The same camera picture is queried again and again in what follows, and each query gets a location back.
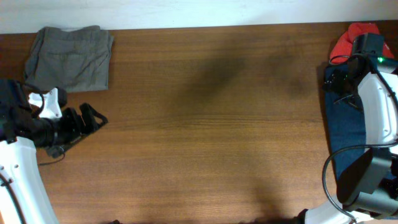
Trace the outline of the grey shorts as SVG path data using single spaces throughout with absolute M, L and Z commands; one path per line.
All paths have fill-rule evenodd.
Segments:
M 44 27 L 30 49 L 24 80 L 41 90 L 107 90 L 113 41 L 109 31 L 100 26 L 73 31 Z

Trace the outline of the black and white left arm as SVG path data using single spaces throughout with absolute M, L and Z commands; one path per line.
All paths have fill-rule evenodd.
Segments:
M 68 108 L 67 93 L 1 80 L 1 218 L 4 223 L 58 223 L 40 176 L 37 149 L 59 162 L 108 119 L 88 103 Z

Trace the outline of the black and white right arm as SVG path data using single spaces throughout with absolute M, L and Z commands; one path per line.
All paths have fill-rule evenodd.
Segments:
M 336 193 L 297 222 L 397 218 L 397 61 L 354 54 L 325 69 L 323 91 Z

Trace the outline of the red garment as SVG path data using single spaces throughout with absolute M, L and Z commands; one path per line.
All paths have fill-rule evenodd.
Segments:
M 355 38 L 363 34 L 380 34 L 380 30 L 375 23 L 355 22 L 349 25 L 348 30 L 338 39 L 332 49 L 329 60 L 331 64 L 340 64 L 347 61 L 352 53 Z

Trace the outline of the navy blue garment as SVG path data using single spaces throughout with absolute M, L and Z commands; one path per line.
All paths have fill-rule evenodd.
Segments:
M 388 147 L 397 153 L 397 61 L 374 57 L 374 72 L 359 84 L 363 109 L 334 105 L 325 92 L 327 128 L 332 151 L 343 147 Z

